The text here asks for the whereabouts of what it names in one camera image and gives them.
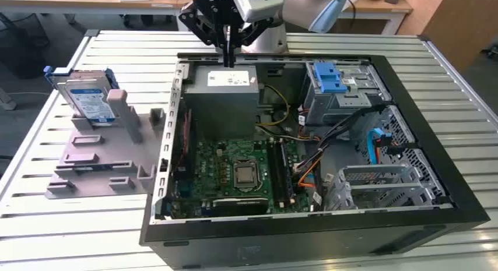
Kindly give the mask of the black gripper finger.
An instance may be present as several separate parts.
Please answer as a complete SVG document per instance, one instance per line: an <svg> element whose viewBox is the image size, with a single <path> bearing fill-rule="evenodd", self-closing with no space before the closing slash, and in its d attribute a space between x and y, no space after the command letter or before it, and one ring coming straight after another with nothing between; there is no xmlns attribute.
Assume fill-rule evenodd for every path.
<svg viewBox="0 0 498 271"><path fill-rule="evenodd" d="M181 9L180 22L197 36L205 45L213 45L223 54L223 65L231 66L228 39L223 21L221 8L215 5L203 5L189 2Z"/></svg>
<svg viewBox="0 0 498 271"><path fill-rule="evenodd" d="M231 23L231 33L229 33L229 67L233 68L235 63L235 50L241 46L248 46L264 32L264 30L272 24L273 19L267 18L251 23L245 28L243 28L243 21L239 20Z"/></svg>

